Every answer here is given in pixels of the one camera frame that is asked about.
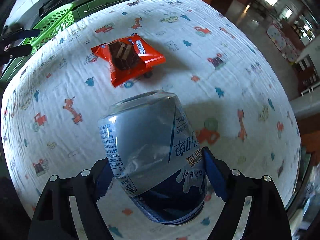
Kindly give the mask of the orange snack wrapper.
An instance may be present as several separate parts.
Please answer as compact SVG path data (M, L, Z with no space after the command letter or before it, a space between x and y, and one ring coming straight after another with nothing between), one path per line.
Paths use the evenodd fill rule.
M118 87L166 62L165 56L137 33L91 48L92 53L110 65L110 79Z

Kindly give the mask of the silver blue beer can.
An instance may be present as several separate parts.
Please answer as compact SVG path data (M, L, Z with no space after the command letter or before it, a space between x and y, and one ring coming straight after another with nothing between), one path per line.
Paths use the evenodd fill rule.
M201 146L176 94L156 90L115 103L98 127L114 177L149 220L181 225L201 212Z

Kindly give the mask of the cartoon print white tablecloth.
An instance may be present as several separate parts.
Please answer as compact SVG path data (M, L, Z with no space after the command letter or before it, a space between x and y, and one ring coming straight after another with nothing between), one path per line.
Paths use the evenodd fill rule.
M139 35L165 62L118 87L93 47ZM52 175L76 176L106 156L98 120L110 105L163 90L178 96L201 146L247 177L268 175L287 205L301 139L289 99L249 35L201 0L127 0L57 34L14 75L1 105L4 155L32 216Z

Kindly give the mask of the green plastic mesh basket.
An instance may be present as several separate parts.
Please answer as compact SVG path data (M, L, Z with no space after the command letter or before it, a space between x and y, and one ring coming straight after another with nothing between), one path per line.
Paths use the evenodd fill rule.
M22 45L31 45L31 54L35 54L58 33L74 23L72 9L73 4L68 3L50 12L33 27L33 29L40 29L40 34L36 37L25 38Z

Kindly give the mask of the polka dot play fence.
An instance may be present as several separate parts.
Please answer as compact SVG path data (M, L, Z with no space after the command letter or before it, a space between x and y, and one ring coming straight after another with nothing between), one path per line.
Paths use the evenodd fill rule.
M287 59L287 61L295 63L298 58L298 51L281 29L274 23L271 23L266 33L276 48L281 52L282 56Z

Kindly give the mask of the dark wooden shelf unit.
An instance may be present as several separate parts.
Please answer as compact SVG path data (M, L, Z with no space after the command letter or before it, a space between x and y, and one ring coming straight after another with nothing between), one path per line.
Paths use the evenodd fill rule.
M309 55L293 64L293 69L298 79L299 94L303 95L305 91L313 90L313 87L319 83L319 75Z

